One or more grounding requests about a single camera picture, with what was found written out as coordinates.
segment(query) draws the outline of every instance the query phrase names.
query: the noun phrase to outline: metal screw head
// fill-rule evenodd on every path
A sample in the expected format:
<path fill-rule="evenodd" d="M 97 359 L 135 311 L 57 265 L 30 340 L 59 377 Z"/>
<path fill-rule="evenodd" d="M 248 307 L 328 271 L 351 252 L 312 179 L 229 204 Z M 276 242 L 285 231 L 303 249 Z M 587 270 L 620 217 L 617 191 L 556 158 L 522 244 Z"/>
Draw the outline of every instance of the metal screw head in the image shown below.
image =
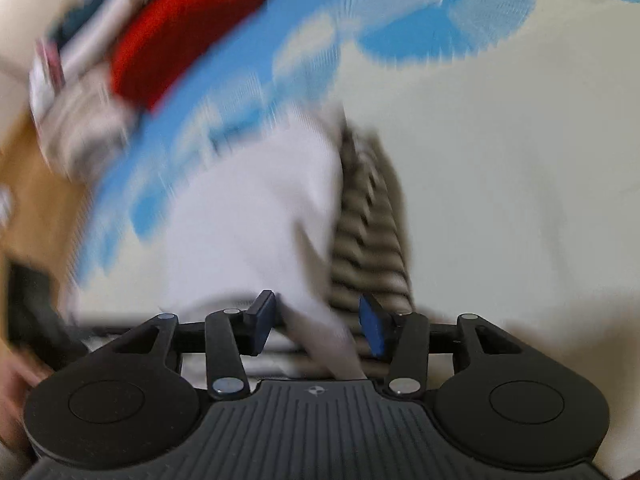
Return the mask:
<path fill-rule="evenodd" d="M 420 389 L 420 383 L 411 377 L 398 377 L 389 383 L 389 389 L 396 395 L 408 395 Z"/>
<path fill-rule="evenodd" d="M 242 391 L 244 383 L 237 377 L 220 377 L 211 386 L 217 394 L 230 395 Z"/>

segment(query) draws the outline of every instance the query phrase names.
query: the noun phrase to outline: red fabric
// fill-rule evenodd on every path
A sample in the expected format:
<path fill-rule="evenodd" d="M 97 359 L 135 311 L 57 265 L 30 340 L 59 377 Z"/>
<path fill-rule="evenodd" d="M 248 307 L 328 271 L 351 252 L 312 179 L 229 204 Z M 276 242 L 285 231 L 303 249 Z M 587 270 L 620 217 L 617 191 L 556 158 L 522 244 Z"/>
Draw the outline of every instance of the red fabric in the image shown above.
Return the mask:
<path fill-rule="evenodd" d="M 151 110 L 211 43 L 263 1 L 152 0 L 116 46 L 113 91 Z"/>

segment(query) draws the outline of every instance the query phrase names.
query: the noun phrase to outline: white towel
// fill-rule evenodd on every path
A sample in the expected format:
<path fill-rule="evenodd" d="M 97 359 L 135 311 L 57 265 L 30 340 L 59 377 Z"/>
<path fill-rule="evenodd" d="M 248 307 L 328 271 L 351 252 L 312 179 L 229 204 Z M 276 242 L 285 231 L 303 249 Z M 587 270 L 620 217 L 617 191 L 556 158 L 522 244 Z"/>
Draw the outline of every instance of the white towel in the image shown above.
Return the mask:
<path fill-rule="evenodd" d="M 364 377 L 350 330 L 327 303 L 343 126 L 341 110 L 288 108 L 176 197 L 166 282 L 182 322 L 268 288 L 280 295 L 287 334 L 317 364 L 339 379 Z"/>

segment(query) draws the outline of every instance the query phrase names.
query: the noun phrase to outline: wooden surface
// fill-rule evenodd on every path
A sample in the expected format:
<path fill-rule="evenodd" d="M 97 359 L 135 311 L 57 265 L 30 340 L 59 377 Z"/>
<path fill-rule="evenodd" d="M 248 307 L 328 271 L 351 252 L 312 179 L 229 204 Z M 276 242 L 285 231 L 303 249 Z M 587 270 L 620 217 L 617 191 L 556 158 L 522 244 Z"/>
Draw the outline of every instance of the wooden surface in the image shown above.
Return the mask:
<path fill-rule="evenodd" d="M 0 234 L 0 330 L 4 337 L 6 257 L 48 272 L 57 284 L 68 274 L 86 187 L 54 174 L 46 165 L 27 113 L 0 155 L 0 184 L 12 192 L 13 210 Z"/>

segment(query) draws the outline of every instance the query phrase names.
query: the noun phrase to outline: human hand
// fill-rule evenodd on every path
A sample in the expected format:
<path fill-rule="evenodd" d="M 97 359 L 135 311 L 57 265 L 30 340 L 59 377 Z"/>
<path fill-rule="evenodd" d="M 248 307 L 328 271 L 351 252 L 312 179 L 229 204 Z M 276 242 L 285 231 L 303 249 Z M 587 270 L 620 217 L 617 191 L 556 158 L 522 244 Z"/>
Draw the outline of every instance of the human hand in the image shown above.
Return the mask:
<path fill-rule="evenodd" d="M 29 391 L 51 374 L 28 352 L 0 350 L 0 441 L 13 452 L 29 447 L 22 410 Z"/>

